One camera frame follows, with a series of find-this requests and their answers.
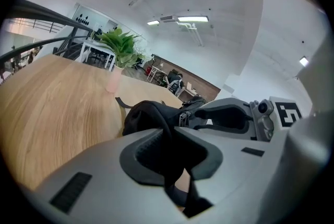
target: zipper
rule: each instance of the zipper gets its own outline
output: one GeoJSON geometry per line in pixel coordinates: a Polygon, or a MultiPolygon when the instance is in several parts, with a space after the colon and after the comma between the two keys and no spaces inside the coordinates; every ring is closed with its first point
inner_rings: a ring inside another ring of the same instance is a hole
{"type": "Polygon", "coordinates": [[[181,127],[188,127],[189,126],[189,118],[191,116],[190,112],[184,112],[182,114],[180,114],[180,117],[178,119],[178,126],[181,127]]]}

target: ceiling light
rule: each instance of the ceiling light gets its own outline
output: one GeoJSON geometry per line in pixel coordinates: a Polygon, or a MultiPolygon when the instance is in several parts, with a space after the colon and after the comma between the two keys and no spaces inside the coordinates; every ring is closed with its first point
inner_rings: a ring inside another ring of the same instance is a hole
{"type": "Polygon", "coordinates": [[[158,25],[158,24],[159,24],[159,21],[149,21],[147,24],[148,24],[149,26],[151,26],[151,25],[158,25]]]}
{"type": "Polygon", "coordinates": [[[179,21],[209,21],[207,16],[186,16],[178,17],[179,21]]]}
{"type": "Polygon", "coordinates": [[[306,59],[305,56],[302,57],[302,58],[299,60],[299,62],[300,62],[302,65],[304,65],[304,66],[306,66],[306,65],[308,64],[308,60],[306,59]]]}

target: black bag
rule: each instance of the black bag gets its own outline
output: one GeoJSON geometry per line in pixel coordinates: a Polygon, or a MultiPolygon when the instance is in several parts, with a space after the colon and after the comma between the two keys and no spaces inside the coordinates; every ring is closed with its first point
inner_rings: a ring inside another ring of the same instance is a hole
{"type": "Polygon", "coordinates": [[[150,128],[162,128],[171,137],[175,126],[194,128],[204,125],[207,120],[195,117],[195,112],[205,103],[205,99],[195,96],[177,109],[156,101],[142,101],[133,106],[126,116],[123,136],[150,128]]]}

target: air conditioning unit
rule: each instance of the air conditioning unit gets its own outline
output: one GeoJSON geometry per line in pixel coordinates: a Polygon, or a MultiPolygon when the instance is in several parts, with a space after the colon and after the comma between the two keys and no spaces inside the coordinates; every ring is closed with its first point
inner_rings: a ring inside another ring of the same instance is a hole
{"type": "Polygon", "coordinates": [[[171,21],[178,21],[177,16],[171,15],[171,16],[165,16],[160,18],[161,22],[171,22],[171,21]]]}

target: white table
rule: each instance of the white table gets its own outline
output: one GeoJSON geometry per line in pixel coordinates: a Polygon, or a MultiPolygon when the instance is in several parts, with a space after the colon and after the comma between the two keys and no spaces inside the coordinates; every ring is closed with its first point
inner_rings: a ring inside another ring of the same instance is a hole
{"type": "Polygon", "coordinates": [[[110,57],[111,56],[113,56],[113,59],[111,60],[111,64],[110,64],[110,67],[109,67],[109,71],[111,71],[111,69],[113,68],[113,65],[114,65],[114,63],[115,63],[115,53],[113,53],[111,50],[108,50],[108,49],[106,49],[106,48],[102,48],[102,47],[100,47],[100,46],[105,46],[105,44],[103,44],[103,43],[99,43],[99,42],[92,42],[92,41],[85,41],[83,44],[82,44],[82,48],[81,48],[81,52],[80,52],[80,57],[79,57],[79,60],[80,60],[80,62],[82,63],[82,57],[83,57],[83,55],[84,55],[84,51],[85,51],[85,48],[86,47],[88,47],[88,54],[87,54],[87,56],[86,56],[86,60],[85,61],[87,61],[88,60],[88,56],[89,56],[89,53],[91,52],[91,48],[93,48],[93,49],[96,49],[96,50],[98,50],[98,51],[102,51],[102,52],[105,52],[106,54],[109,54],[108,55],[108,59],[107,59],[107,61],[105,62],[105,66],[104,66],[104,68],[106,68],[107,67],[107,65],[108,65],[108,62],[109,62],[109,60],[110,60],[110,57]]]}
{"type": "Polygon", "coordinates": [[[152,82],[153,77],[156,75],[157,71],[159,71],[160,73],[163,73],[163,74],[167,75],[164,71],[162,71],[162,70],[160,70],[160,69],[158,69],[158,68],[152,66],[151,72],[150,72],[150,74],[147,76],[146,81],[148,81],[148,82],[152,82]]]}

